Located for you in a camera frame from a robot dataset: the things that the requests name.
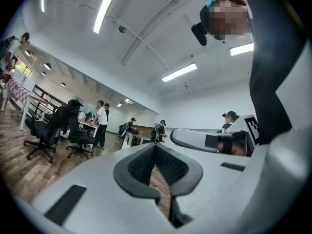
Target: white ceiling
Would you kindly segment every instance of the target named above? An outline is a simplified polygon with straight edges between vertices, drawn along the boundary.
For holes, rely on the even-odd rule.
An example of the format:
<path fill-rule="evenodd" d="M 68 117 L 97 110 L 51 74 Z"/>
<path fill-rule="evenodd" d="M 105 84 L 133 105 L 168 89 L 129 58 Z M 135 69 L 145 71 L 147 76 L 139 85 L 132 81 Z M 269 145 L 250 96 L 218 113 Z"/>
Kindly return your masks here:
<path fill-rule="evenodd" d="M 100 33 L 96 34 L 93 27 L 102 0 L 47 0 L 46 13 L 40 11 L 39 0 L 34 0 L 36 9 L 32 7 L 26 26 L 29 32 L 44 32 L 53 41 L 66 39 L 71 50 L 81 55 L 91 58 L 92 52 L 102 52 L 103 57 L 97 58 L 102 58 L 103 63 L 105 53 L 114 55 L 122 65 L 103 68 L 122 79 L 130 79 L 142 90 L 169 99 L 239 82 L 250 75 L 252 52 L 231 57 L 229 51 L 231 47 L 250 43 L 249 38 L 223 43 L 208 36 L 208 44 L 203 47 L 192 34 L 191 26 L 199 22 L 199 11 L 206 1 L 114 0 Z M 118 30 L 121 24 L 128 28 L 125 34 Z M 193 62 L 197 70 L 167 83 L 161 80 Z M 75 73 L 75 68 L 64 68 L 66 75 L 71 75 L 68 70 Z M 76 79 L 85 82 L 87 78 L 79 74 Z"/>

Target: red patterned cloth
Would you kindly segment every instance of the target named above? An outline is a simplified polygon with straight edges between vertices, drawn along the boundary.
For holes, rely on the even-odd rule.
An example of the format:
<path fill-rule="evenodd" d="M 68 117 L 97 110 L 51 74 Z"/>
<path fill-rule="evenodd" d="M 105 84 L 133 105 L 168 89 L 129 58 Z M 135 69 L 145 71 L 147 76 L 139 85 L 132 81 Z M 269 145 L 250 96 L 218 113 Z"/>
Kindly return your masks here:
<path fill-rule="evenodd" d="M 23 88 L 23 85 L 13 78 L 6 83 L 5 87 L 8 89 L 9 97 L 19 100 L 23 105 L 26 104 L 29 96 L 32 94 L 32 92 Z"/>

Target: wall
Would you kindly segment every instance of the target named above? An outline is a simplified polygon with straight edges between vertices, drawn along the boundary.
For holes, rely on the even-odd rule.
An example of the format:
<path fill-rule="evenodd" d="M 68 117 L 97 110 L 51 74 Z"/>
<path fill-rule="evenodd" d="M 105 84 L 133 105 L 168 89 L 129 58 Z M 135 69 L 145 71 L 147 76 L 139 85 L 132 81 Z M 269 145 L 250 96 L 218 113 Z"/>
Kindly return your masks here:
<path fill-rule="evenodd" d="M 165 102 L 163 111 L 167 127 L 191 129 L 219 129 L 228 111 L 255 115 L 248 81 L 176 97 Z"/>

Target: person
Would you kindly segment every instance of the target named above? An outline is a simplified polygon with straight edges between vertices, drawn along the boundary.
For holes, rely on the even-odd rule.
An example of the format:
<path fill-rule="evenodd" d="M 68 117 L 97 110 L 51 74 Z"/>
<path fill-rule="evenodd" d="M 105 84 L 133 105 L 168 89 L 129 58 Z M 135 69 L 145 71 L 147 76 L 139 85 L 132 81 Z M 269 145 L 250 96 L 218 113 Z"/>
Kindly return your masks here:
<path fill-rule="evenodd" d="M 108 114 L 109 114 L 109 107 L 110 105 L 108 103 L 105 103 L 104 104 L 104 109 L 105 109 L 105 112 L 106 112 L 106 117 L 107 117 L 107 122 L 108 122 Z"/>
<path fill-rule="evenodd" d="M 276 91 L 294 67 L 308 38 L 300 19 L 286 3 L 286 0 L 247 0 L 247 3 L 209 0 L 200 11 L 201 26 L 206 31 L 203 34 L 209 33 L 217 40 L 250 37 L 254 42 L 250 95 L 258 119 L 260 145 L 269 144 L 292 128 Z"/>
<path fill-rule="evenodd" d="M 162 119 L 151 133 L 151 142 L 162 142 L 163 137 L 167 137 L 165 135 L 165 125 L 166 121 Z"/>
<path fill-rule="evenodd" d="M 104 144 L 105 144 L 105 133 L 107 129 L 107 114 L 105 109 L 103 108 L 104 106 L 104 101 L 99 100 L 97 102 L 97 107 L 99 108 L 97 115 L 91 122 L 91 125 L 94 125 L 95 122 L 98 120 L 99 127 L 97 129 L 97 134 L 96 134 L 96 140 L 93 143 L 93 146 L 96 147 L 99 143 L 100 148 L 104 149 Z"/>
<path fill-rule="evenodd" d="M 227 114 L 222 115 L 224 117 L 224 125 L 223 127 L 217 131 L 217 133 L 224 133 L 230 126 L 234 124 L 234 122 L 239 118 L 239 116 L 234 111 L 229 111 Z"/>
<path fill-rule="evenodd" d="M 0 72 L 9 72 L 11 68 L 13 67 L 12 64 L 12 57 L 17 50 L 17 48 L 21 44 L 25 44 L 30 38 L 30 35 L 28 32 L 24 33 L 20 40 L 18 38 L 15 38 L 9 43 L 8 48 L 6 49 L 6 52 L 3 56 L 3 58 L 0 59 Z"/>
<path fill-rule="evenodd" d="M 128 142 L 129 144 L 132 143 L 132 138 L 133 138 L 133 132 L 137 130 L 136 127 L 133 127 L 133 122 L 137 121 L 134 117 L 128 122 L 128 129 L 125 134 L 125 139 L 123 140 L 124 142 Z"/>

